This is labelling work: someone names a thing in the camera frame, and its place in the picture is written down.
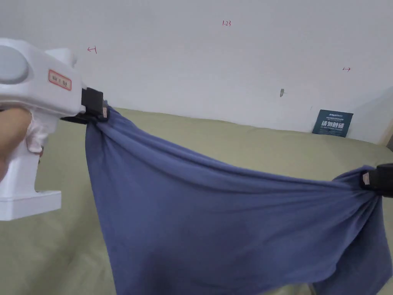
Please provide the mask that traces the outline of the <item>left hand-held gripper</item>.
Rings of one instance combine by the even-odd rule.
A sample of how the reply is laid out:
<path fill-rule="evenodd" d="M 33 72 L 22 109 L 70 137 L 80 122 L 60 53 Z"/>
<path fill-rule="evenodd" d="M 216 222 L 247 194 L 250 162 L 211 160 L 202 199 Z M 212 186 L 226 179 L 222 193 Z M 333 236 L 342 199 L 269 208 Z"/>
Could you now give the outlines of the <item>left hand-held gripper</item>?
<path fill-rule="evenodd" d="M 70 49 L 42 51 L 23 40 L 0 40 L 0 107 L 22 107 L 33 113 L 43 135 L 58 121 L 87 125 L 109 119 L 103 93 L 87 87 L 75 69 Z M 15 220 L 61 208 L 60 191 L 36 191 L 39 152 L 24 139 L 12 153 L 0 185 L 0 219 Z"/>

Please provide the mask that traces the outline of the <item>person's left hand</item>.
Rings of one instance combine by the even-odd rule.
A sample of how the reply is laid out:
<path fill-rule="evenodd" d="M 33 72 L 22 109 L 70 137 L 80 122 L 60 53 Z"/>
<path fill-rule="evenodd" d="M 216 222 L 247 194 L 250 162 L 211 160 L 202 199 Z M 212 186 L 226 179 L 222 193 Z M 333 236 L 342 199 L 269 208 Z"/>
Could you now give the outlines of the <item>person's left hand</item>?
<path fill-rule="evenodd" d="M 0 112 L 0 180 L 7 172 L 8 159 L 25 138 L 31 123 L 31 113 L 22 108 Z"/>

